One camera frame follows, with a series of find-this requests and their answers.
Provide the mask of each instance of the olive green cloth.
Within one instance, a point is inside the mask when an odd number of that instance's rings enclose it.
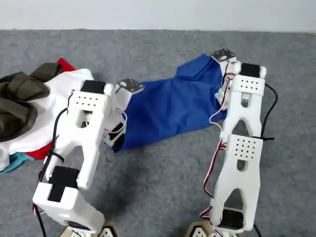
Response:
[[[30,75],[18,72],[0,79],[0,142],[29,131],[38,111],[30,100],[49,95],[44,84],[61,73],[58,63],[44,63]]]

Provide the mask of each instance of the teal cloth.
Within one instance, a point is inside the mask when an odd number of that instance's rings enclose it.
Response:
[[[26,160],[35,160],[33,157],[28,156],[24,152],[17,152],[9,157],[10,165],[4,170],[0,171],[0,174],[5,174],[15,170],[17,167],[22,165]]]

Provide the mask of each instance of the blue cloth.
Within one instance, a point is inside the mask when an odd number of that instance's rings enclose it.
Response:
[[[121,150],[210,126],[209,117],[220,108],[214,97],[222,84],[220,65],[206,54],[179,66],[173,78],[142,84],[145,89],[132,96],[125,111]],[[225,117],[220,112],[214,121]]]
[[[13,155],[9,156],[9,159],[10,159],[10,165],[7,166],[4,170],[0,171],[0,174],[13,171],[14,169],[22,165],[23,162],[26,160],[35,160],[33,157],[30,157],[23,152],[14,153]]]

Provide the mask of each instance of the white cloth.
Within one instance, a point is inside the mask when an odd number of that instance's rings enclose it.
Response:
[[[72,90],[80,90],[85,80],[94,80],[88,69],[64,72],[45,83],[49,96],[29,101],[38,110],[32,129],[10,141],[0,143],[0,170],[9,165],[9,155],[16,152],[32,152],[47,145],[53,135],[54,123],[61,110],[67,107]],[[60,117],[57,135],[65,123],[66,113]]]

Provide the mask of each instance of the gray carpet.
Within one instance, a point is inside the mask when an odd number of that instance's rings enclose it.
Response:
[[[201,53],[227,46],[245,62],[265,65],[279,93],[261,157],[256,222],[264,237],[313,236],[316,231],[316,35],[201,31],[0,31],[0,76],[30,73],[65,57],[89,68],[97,80],[168,78]],[[273,102],[266,90],[262,115]],[[209,127],[144,148],[113,154],[101,147],[86,199],[117,227],[121,237],[181,237],[209,203],[202,182],[218,139]],[[66,164],[79,167],[80,150]],[[221,155],[211,176],[213,189]],[[26,162],[0,176],[0,236],[40,237],[31,200],[42,163]],[[48,236],[62,227],[43,217]],[[254,231],[245,237],[255,237]]]

